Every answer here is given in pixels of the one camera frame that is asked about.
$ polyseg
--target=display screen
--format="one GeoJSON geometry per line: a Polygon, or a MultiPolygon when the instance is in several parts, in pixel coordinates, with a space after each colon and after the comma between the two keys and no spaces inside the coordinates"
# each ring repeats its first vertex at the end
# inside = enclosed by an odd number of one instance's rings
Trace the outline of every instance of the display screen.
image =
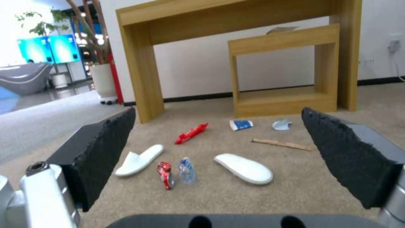
{"type": "Polygon", "coordinates": [[[80,60],[79,50],[73,35],[49,36],[48,42],[56,63],[80,60]]]}
{"type": "Polygon", "coordinates": [[[45,37],[20,39],[17,41],[23,58],[34,63],[47,62],[53,64],[52,53],[45,37]]]}

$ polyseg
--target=wooden chopstick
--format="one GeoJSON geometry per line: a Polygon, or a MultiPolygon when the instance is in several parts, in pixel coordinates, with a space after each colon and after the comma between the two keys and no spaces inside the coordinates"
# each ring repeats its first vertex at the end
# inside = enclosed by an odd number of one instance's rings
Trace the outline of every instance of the wooden chopstick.
{"type": "Polygon", "coordinates": [[[312,148],[310,146],[304,146],[304,145],[290,143],[290,142],[279,142],[279,141],[274,141],[274,140],[265,140],[265,139],[256,139],[256,138],[252,139],[252,142],[270,144],[270,145],[275,145],[275,146],[290,147],[290,148],[295,148],[295,149],[300,149],[300,150],[305,150],[305,151],[312,151],[312,148]]]}

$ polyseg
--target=carpet floor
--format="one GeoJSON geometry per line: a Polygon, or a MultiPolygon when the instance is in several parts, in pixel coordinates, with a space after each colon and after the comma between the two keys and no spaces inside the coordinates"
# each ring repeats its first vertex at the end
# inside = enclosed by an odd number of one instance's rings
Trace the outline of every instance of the carpet floor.
{"type": "MultiPolygon", "coordinates": [[[[405,84],[362,86],[358,94],[358,111],[339,110],[332,115],[367,124],[405,148],[405,84]]],[[[330,174],[317,150],[250,142],[252,138],[262,138],[313,145],[299,115],[251,118],[255,126],[238,132],[230,130],[230,119],[232,99],[225,98],[167,103],[166,111],[155,120],[143,125],[137,120],[117,167],[128,151],[141,153],[153,144],[163,144],[165,151],[137,175],[111,176],[92,209],[82,214],[81,227],[105,227],[124,216],[142,213],[311,213],[376,219],[378,209],[363,209],[330,174]],[[272,130],[271,124],[285,117],[293,122],[291,130],[272,130]],[[174,145],[180,133],[204,122],[209,122],[206,132],[183,145],[174,145]],[[242,181],[214,162],[213,158],[222,153],[263,163],[273,171],[273,181],[266,186],[242,181]],[[156,172],[157,164],[172,163],[178,181],[176,163],[186,156],[195,165],[197,181],[165,190],[156,172]]],[[[0,173],[18,188],[25,168],[46,159],[68,136],[0,165],[0,173]]]]}

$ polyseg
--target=red candy wrapper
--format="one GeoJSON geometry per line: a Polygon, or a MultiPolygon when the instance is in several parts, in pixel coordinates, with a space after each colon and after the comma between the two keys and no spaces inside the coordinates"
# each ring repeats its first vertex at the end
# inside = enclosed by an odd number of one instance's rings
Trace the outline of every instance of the red candy wrapper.
{"type": "Polygon", "coordinates": [[[172,178],[172,166],[170,165],[170,163],[168,162],[160,162],[156,168],[156,170],[158,171],[160,178],[164,184],[164,187],[167,190],[170,190],[173,188],[175,182],[172,178]]]}
{"type": "Polygon", "coordinates": [[[192,138],[192,137],[198,135],[199,133],[205,131],[207,126],[208,126],[208,123],[203,123],[203,124],[200,124],[198,127],[193,128],[193,129],[187,131],[186,133],[179,135],[179,137],[175,141],[175,144],[182,144],[182,143],[186,142],[190,138],[192,138]]]}

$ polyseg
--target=gray lounge chair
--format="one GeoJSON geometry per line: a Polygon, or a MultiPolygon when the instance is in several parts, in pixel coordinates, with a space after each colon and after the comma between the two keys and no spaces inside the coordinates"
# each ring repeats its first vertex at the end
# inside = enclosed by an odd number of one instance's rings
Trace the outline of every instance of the gray lounge chair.
{"type": "Polygon", "coordinates": [[[47,63],[0,67],[0,86],[20,95],[33,94],[45,88],[51,69],[47,63]]]}

